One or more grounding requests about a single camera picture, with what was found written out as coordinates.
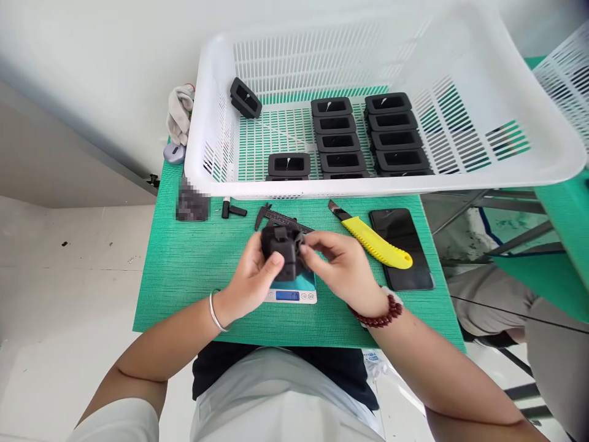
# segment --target silver bangle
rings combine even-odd
[[[221,327],[221,323],[217,319],[217,315],[215,314],[215,310],[213,310],[213,295],[215,293],[217,293],[217,292],[220,292],[220,291],[221,290],[219,290],[219,289],[213,289],[213,290],[210,291],[210,295],[209,295],[210,315],[213,318],[213,321],[215,322],[215,325],[219,328],[219,330],[221,330],[222,332],[227,333],[231,327],[228,327],[227,329]]]

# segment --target white wall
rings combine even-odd
[[[194,82],[209,36],[367,1],[2,0],[0,77],[147,177],[161,170],[167,95]],[[546,55],[585,19],[580,0],[488,1],[524,56]]]

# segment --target yellow utility knife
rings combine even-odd
[[[413,258],[407,252],[392,246],[372,230],[360,218],[352,218],[348,212],[342,210],[336,203],[329,200],[329,210],[342,220],[342,224],[350,231],[360,244],[364,246],[377,261],[389,267],[408,269],[413,265]]]

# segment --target white plastic basket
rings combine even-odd
[[[589,153],[589,21],[542,60],[534,75]]]
[[[231,105],[235,76],[263,103],[258,120]],[[412,101],[435,175],[320,180],[309,101],[350,97],[375,176],[361,113],[365,96],[386,91]],[[265,182],[275,152],[309,152],[311,179]],[[211,39],[184,167],[212,196],[324,198],[551,184],[576,175],[585,155],[495,10],[474,0],[414,1]]]

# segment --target black plastic part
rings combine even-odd
[[[221,210],[221,218],[229,218],[229,201],[223,202],[223,209]]]
[[[309,180],[308,176],[304,176],[304,177],[274,177],[271,175],[268,175],[266,177],[266,181],[307,181]]]
[[[352,113],[352,104],[348,97],[322,98],[311,101],[314,117],[340,117]]]
[[[422,138],[416,130],[372,132],[370,140],[373,150],[408,150],[423,146]]]
[[[315,135],[317,149],[323,153],[354,152],[360,150],[360,139],[355,132],[338,135]]]
[[[341,117],[313,117],[315,133],[335,135],[356,131],[354,116],[342,115]]]
[[[412,172],[429,169],[429,161],[422,149],[377,150],[375,167],[384,172]]]
[[[246,216],[247,210],[242,209],[241,207],[237,207],[237,206],[229,206],[229,213],[232,213],[234,215],[239,215],[239,216]]]
[[[411,102],[404,92],[367,96],[366,110],[369,114],[391,114],[393,112],[407,112],[411,110]]]
[[[302,177],[311,173],[311,156],[308,153],[273,153],[268,157],[268,175],[275,177]]]
[[[231,104],[245,118],[258,118],[262,112],[262,103],[256,94],[238,77],[231,85]]]
[[[343,174],[366,170],[366,162],[361,151],[320,153],[319,155],[323,172]]]
[[[395,114],[370,114],[368,115],[368,130],[387,132],[387,131],[407,131],[417,129],[417,120],[410,110],[407,112],[397,112]]]
[[[284,266],[276,281],[294,281],[303,269],[302,232],[288,226],[266,226],[262,229],[262,254],[267,260],[274,252],[284,257]]]
[[[354,178],[370,178],[367,171],[353,172],[353,173],[323,173],[323,179],[354,179]]]
[[[418,171],[408,171],[408,172],[385,172],[380,171],[379,176],[381,177],[403,177],[403,176],[424,176],[424,175],[433,175],[434,173],[431,169],[422,169]]]

